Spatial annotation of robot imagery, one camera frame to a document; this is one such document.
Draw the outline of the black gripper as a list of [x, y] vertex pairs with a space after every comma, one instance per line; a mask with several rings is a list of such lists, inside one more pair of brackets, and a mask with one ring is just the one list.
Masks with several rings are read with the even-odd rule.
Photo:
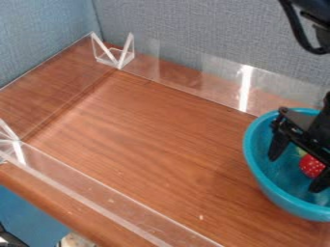
[[[301, 110], [277, 108], [271, 122], [273, 138], [268, 149], [268, 159], [275, 161], [289, 142], [330, 167], [330, 110], [323, 107], [311, 115]], [[312, 180], [308, 190], [322, 192], [330, 186], [330, 168]]]

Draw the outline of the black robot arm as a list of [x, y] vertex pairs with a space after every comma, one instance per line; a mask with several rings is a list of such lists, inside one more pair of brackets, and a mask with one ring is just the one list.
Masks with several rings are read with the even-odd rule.
[[[277, 0], [277, 2], [297, 44], [311, 54], [330, 54], [330, 0]], [[311, 46], [293, 7], [300, 9], [301, 17], [312, 22], [319, 47]], [[315, 116], [279, 107], [271, 128], [273, 138], [268, 159], [275, 161], [292, 142], [324, 165], [308, 188], [312, 193], [322, 192], [330, 187], [330, 91], [324, 95], [323, 107]]]

